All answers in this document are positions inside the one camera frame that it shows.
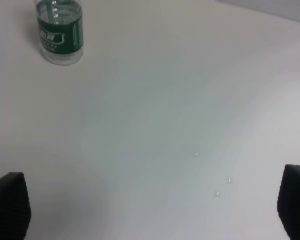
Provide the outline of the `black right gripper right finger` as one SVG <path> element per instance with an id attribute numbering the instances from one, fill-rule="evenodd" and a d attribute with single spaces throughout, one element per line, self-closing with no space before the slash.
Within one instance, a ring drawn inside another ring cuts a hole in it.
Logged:
<path id="1" fill-rule="evenodd" d="M 300 165 L 285 166 L 277 211 L 288 237 L 300 240 Z"/>

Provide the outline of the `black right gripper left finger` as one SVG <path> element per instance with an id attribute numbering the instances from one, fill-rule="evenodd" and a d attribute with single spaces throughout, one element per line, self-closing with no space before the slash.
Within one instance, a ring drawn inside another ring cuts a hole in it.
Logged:
<path id="1" fill-rule="evenodd" d="M 0 178 L 0 240 L 24 240 L 32 210 L 25 175 L 10 172 Z"/>

